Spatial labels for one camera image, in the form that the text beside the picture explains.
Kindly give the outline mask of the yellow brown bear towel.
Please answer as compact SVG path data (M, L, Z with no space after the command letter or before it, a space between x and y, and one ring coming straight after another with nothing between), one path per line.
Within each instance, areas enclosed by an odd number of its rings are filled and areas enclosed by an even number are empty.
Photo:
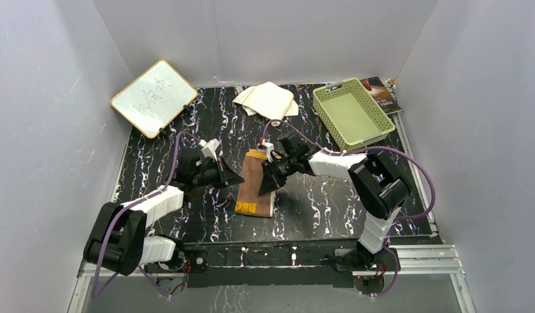
M239 185L235 212L241 215L261 218L272 218L274 211L275 193L259 195L263 179L262 163L267 154L256 149L250 149L244 157L240 176L244 182Z

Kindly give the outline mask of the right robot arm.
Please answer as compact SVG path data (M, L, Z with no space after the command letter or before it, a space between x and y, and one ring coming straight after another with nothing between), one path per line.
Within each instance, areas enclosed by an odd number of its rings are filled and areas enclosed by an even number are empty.
M382 154L339 153L308 143L296 132L279 138L283 152L262 140L267 154L258 194L264 196L283 187L295 173L329 176L352 184L366 209L364 229L358 239L358 262L376 269L384 260L383 248L396 217L412 191L410 182L391 159Z

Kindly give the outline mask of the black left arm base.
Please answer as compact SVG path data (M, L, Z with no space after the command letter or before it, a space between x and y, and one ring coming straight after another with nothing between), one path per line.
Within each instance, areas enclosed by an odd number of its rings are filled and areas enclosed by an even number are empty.
M198 248L176 248L168 261L157 261L140 265L147 273L161 278L163 274L181 276L184 287L188 287L191 274L207 271L208 252Z

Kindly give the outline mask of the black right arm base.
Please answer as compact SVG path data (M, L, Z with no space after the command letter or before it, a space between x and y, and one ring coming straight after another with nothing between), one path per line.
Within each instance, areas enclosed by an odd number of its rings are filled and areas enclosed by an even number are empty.
M371 298L388 293L401 270L397 250L388 246L374 254L361 246L339 248L326 257L336 271L352 273L358 293Z

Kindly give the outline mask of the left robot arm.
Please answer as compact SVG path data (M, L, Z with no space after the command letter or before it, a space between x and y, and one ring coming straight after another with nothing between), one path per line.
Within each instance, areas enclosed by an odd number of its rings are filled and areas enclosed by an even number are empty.
M105 203L86 242L83 259L124 276L152 263L166 271L180 271L189 264L190 256L180 239L148 236L147 228L181 210L201 187L225 188L244 182L218 154L219 146L217 139L201 141L200 149L186 149L177 157L167 186L134 201Z

